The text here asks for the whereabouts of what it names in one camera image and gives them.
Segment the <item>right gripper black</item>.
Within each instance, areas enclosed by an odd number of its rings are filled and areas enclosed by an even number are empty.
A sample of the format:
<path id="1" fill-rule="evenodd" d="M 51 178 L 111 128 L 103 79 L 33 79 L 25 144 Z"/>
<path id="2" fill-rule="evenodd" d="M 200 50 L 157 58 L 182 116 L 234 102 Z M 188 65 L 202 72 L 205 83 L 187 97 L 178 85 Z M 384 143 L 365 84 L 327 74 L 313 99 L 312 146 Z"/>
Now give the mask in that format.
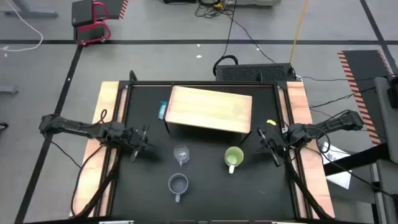
<path id="1" fill-rule="evenodd" d="M 255 153 L 270 154 L 274 164 L 280 166 L 279 158 L 284 158 L 284 154 L 290 146 L 286 135 L 278 126 L 260 126 L 257 128 L 257 133 L 261 138 L 261 146 Z"/>

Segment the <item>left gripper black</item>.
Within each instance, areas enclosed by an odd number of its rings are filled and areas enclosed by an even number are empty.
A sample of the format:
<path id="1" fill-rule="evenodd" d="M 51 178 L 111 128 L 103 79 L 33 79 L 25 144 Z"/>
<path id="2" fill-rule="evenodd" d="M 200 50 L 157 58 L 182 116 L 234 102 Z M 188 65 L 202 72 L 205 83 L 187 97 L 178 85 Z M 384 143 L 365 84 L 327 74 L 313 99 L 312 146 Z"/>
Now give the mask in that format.
<path id="1" fill-rule="evenodd" d="M 142 133 L 137 129 L 130 128 L 125 132 L 122 150 L 130 155 L 130 161 L 135 162 L 140 154 L 157 154 L 157 142 L 152 142 L 147 137 L 149 126 L 143 125 Z"/>

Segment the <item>clear plastic cup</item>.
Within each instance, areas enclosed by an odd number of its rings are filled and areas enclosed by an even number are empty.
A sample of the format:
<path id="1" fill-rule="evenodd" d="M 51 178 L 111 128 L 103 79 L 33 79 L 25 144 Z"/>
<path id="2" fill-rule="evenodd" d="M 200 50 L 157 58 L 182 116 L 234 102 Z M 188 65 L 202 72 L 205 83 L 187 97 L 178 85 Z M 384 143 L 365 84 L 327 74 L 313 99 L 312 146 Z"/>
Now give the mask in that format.
<path id="1" fill-rule="evenodd" d="M 176 158 L 179 166 L 183 166 L 190 158 L 189 148 L 186 145 L 180 144 L 174 148 L 174 157 Z"/>

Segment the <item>green and white mug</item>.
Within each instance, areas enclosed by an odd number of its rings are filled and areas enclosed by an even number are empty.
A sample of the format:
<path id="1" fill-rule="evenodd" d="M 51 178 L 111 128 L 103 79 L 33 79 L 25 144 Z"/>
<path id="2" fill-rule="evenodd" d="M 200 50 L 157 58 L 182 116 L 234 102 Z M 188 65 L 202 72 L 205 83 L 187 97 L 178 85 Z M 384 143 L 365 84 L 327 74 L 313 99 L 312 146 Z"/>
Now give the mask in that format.
<path id="1" fill-rule="evenodd" d="M 228 172 L 234 173 L 234 170 L 244 160 L 243 150 L 237 146 L 229 147 L 224 153 L 224 163 L 228 166 Z"/>

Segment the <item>grey mug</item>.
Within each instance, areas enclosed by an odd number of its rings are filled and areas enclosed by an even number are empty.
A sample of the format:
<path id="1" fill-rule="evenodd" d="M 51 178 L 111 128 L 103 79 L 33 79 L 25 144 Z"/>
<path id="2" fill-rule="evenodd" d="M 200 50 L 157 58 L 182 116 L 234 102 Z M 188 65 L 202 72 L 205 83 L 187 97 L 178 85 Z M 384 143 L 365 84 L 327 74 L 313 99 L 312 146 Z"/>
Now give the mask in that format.
<path id="1" fill-rule="evenodd" d="M 187 191 L 189 181 L 184 174 L 176 173 L 169 178 L 169 190 L 175 195 L 175 202 L 179 203 L 181 196 Z"/>

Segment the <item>wooden shelf with black legs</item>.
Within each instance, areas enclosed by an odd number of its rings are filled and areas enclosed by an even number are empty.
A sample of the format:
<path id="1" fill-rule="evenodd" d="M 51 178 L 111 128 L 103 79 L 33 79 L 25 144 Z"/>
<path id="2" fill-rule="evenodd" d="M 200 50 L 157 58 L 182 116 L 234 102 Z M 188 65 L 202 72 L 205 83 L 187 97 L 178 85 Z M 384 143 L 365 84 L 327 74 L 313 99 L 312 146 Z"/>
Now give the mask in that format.
<path id="1" fill-rule="evenodd" d="M 173 86 L 164 121 L 243 135 L 252 133 L 252 96 Z"/>

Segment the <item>blue cloth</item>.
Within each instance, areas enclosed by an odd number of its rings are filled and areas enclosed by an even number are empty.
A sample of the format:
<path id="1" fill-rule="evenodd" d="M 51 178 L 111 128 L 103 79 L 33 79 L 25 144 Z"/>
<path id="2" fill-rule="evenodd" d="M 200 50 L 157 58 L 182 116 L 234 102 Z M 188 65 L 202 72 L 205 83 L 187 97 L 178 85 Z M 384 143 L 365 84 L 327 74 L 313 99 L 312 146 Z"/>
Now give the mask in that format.
<path id="1" fill-rule="evenodd" d="M 168 103 L 166 101 L 160 101 L 160 108 L 159 108 L 159 112 L 158 112 L 158 118 L 160 120 L 164 120 L 164 118 L 165 118 L 165 114 L 167 112 L 167 105 L 168 105 Z"/>

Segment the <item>wooden table side panel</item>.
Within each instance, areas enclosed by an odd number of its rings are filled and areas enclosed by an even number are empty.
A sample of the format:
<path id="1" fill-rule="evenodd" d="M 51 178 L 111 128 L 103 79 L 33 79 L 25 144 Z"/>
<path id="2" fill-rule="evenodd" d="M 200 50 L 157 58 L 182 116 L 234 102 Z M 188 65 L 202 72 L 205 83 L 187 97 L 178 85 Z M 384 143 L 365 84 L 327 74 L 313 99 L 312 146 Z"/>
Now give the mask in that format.
<path id="1" fill-rule="evenodd" d="M 302 82 L 287 82 L 287 89 L 279 90 L 279 98 L 285 123 L 313 123 L 307 94 Z M 317 151 L 316 142 L 310 142 L 304 149 L 300 150 L 300 154 L 292 161 L 292 165 L 301 175 L 307 189 L 322 209 L 329 216 L 334 217 L 335 213 L 323 169 L 322 156 Z"/>
<path id="2" fill-rule="evenodd" d="M 124 105 L 119 106 L 117 98 L 120 96 L 122 101 L 125 101 L 126 95 L 126 90 L 119 90 L 119 82 L 103 82 L 99 91 L 93 121 L 97 122 L 100 119 L 103 110 L 107 111 L 107 115 L 104 117 L 105 122 L 114 119 L 121 121 Z M 80 213 L 94 196 L 104 176 L 110 173 L 115 162 L 116 152 L 116 149 L 101 147 L 100 142 L 95 139 L 87 141 L 83 157 L 84 168 L 78 176 L 76 191 L 72 197 L 72 214 Z"/>

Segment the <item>black computer case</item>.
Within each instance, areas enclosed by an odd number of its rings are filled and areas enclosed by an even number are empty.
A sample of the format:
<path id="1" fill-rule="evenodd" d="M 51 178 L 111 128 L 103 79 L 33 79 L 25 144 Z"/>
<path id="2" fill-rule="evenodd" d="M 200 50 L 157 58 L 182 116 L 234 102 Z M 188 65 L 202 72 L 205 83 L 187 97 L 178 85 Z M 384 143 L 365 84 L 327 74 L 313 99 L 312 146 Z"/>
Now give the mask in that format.
<path id="1" fill-rule="evenodd" d="M 215 77 L 221 82 L 295 81 L 294 68 L 289 63 L 218 65 Z"/>

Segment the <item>white paper sheet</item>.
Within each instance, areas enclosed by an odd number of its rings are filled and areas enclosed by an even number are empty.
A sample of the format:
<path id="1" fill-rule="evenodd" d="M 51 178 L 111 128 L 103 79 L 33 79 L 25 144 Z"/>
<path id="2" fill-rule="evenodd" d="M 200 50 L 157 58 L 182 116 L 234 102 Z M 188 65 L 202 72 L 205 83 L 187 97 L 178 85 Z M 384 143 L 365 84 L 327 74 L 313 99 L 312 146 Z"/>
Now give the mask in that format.
<path id="1" fill-rule="evenodd" d="M 330 161 L 336 161 L 338 159 L 342 159 L 344 157 L 348 157 L 349 154 L 345 151 L 342 151 L 341 149 L 338 149 L 337 147 L 331 145 L 330 149 L 328 149 L 329 144 L 327 142 L 324 142 L 321 151 L 322 153 L 322 161 L 323 165 L 328 164 Z M 351 180 L 351 174 L 348 172 L 341 172 L 338 174 L 333 174 L 326 176 L 327 181 L 330 181 L 336 185 L 339 185 L 340 187 L 344 189 L 349 189 L 350 185 L 350 180 Z"/>

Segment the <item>black metal beam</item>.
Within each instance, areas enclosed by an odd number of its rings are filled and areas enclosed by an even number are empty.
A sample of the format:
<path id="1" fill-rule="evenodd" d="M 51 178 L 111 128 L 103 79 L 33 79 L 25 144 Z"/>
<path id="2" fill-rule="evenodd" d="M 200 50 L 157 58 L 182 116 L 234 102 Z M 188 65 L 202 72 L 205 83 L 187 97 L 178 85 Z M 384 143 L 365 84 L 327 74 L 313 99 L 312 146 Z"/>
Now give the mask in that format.
<path id="1" fill-rule="evenodd" d="M 386 143 L 371 147 L 365 151 L 331 161 L 323 166 L 326 176 L 348 172 L 349 170 L 375 163 L 377 160 L 390 160 L 392 153 Z"/>

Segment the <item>grey metal cart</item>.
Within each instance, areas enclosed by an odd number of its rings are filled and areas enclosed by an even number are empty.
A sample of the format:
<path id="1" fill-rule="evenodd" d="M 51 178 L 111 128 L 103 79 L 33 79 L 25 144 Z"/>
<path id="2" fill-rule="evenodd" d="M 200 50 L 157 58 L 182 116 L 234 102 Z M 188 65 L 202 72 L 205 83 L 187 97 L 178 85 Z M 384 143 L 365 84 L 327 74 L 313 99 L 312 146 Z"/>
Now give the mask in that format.
<path id="1" fill-rule="evenodd" d="M 398 108 L 392 108 L 387 89 L 387 78 L 374 79 L 379 100 L 381 118 L 386 135 L 386 144 L 392 153 L 390 160 L 377 160 L 377 174 L 382 190 L 382 201 L 386 217 L 385 224 L 398 224 Z"/>

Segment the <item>large black striped-edge mat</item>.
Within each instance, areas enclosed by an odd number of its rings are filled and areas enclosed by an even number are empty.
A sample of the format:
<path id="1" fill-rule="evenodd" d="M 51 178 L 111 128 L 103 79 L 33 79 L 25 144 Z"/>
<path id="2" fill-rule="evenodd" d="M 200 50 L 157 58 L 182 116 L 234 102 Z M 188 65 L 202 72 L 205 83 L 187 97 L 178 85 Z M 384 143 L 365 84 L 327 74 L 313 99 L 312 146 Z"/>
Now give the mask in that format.
<path id="1" fill-rule="evenodd" d="M 392 75 L 386 59 L 378 50 L 340 50 L 338 58 L 354 93 L 353 98 L 364 121 L 364 130 L 374 145 L 385 143 L 386 135 L 374 79 Z"/>

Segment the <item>black device on cart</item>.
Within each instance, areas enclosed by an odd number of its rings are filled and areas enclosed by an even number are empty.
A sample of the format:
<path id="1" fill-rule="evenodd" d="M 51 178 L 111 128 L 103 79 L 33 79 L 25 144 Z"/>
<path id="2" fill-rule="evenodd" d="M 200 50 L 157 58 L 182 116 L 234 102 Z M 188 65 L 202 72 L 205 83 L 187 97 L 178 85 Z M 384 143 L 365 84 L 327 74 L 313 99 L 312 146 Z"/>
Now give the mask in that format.
<path id="1" fill-rule="evenodd" d="M 389 79 L 387 95 L 392 108 L 398 108 L 398 74 Z"/>

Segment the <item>small black striped-edge mat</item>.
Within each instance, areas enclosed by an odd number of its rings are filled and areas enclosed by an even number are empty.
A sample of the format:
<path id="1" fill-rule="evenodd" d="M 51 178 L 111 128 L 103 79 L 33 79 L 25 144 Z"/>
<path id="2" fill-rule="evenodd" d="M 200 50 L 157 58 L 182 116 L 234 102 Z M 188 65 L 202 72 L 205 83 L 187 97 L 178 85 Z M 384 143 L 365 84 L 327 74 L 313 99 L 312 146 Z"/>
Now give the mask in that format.
<path id="1" fill-rule="evenodd" d="M 101 2 L 108 10 L 109 19 L 123 19 L 129 0 L 94 0 L 94 2 Z"/>

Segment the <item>grey equipment box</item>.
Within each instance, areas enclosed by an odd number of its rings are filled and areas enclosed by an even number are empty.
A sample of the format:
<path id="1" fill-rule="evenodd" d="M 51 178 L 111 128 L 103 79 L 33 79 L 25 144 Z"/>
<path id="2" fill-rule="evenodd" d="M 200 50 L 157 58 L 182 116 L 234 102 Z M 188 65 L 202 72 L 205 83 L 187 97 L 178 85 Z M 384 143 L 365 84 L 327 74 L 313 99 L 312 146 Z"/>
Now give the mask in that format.
<path id="1" fill-rule="evenodd" d="M 254 6 L 254 7 L 274 7 L 282 0 L 223 0 L 227 5 Z"/>

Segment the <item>red and black cart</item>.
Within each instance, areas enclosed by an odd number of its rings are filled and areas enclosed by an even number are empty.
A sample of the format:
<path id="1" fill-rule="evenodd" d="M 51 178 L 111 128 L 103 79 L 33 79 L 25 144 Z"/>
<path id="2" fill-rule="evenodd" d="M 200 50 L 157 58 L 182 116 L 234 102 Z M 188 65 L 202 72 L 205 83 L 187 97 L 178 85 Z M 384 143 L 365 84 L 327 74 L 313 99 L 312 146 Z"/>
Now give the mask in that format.
<path id="1" fill-rule="evenodd" d="M 109 19 L 107 7 L 94 0 L 78 0 L 72 3 L 73 40 L 78 45 L 105 42 L 111 31 L 105 20 Z"/>

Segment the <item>short grey desk foot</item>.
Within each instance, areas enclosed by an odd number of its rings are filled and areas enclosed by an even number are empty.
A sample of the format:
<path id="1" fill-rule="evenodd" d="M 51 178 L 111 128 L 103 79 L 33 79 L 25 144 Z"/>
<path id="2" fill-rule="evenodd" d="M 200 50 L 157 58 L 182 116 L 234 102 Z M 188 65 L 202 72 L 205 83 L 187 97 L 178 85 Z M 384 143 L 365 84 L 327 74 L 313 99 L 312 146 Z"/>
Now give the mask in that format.
<path id="1" fill-rule="evenodd" d="M 15 85 L 0 85 L 0 93 L 17 94 L 18 89 Z"/>

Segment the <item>long grey desk foot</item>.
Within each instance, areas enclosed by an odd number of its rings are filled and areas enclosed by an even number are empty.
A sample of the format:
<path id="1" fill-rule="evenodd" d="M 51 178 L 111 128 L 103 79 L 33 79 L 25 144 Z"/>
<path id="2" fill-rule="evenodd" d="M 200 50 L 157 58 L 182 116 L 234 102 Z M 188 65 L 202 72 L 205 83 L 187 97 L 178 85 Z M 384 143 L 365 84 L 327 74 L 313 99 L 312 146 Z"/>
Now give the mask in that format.
<path id="1" fill-rule="evenodd" d="M 49 10 L 34 10 L 26 3 L 25 0 L 5 0 L 10 10 L 0 10 L 6 16 L 18 16 L 35 18 L 35 17 L 58 17 L 58 13 L 56 11 Z"/>

